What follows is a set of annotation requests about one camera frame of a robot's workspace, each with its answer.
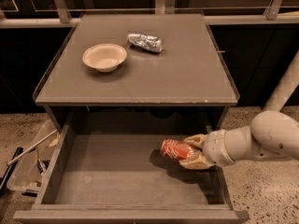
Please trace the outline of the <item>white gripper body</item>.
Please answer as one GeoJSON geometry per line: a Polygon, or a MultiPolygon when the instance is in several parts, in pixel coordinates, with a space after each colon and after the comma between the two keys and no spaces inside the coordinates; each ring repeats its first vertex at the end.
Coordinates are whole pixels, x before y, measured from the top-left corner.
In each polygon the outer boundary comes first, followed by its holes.
{"type": "Polygon", "coordinates": [[[234,163],[225,146],[225,130],[213,131],[206,137],[203,154],[212,164],[218,167],[234,163]]]}

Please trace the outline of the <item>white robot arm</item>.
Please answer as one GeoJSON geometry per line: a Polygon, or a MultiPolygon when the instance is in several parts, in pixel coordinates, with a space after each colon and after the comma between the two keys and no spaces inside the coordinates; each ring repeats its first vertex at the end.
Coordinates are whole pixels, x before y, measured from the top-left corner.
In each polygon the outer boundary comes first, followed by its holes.
{"type": "Polygon", "coordinates": [[[185,142],[197,147],[198,151],[179,164],[186,169],[205,170],[243,160],[299,160],[299,122],[281,112],[298,85],[299,51],[263,111],[254,117],[250,125],[186,138],[185,142]]]}

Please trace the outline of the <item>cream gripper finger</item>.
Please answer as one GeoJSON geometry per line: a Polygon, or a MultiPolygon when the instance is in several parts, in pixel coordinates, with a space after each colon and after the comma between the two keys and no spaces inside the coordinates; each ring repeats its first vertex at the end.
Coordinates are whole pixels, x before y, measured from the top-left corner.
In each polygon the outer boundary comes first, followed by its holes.
{"type": "Polygon", "coordinates": [[[202,149],[206,138],[207,138],[206,134],[199,133],[199,134],[192,135],[192,136],[185,138],[184,142],[193,147],[202,149]]]}
{"type": "Polygon", "coordinates": [[[215,163],[209,161],[201,151],[195,152],[188,159],[180,160],[179,164],[189,170],[205,170],[215,165],[215,163]]]}

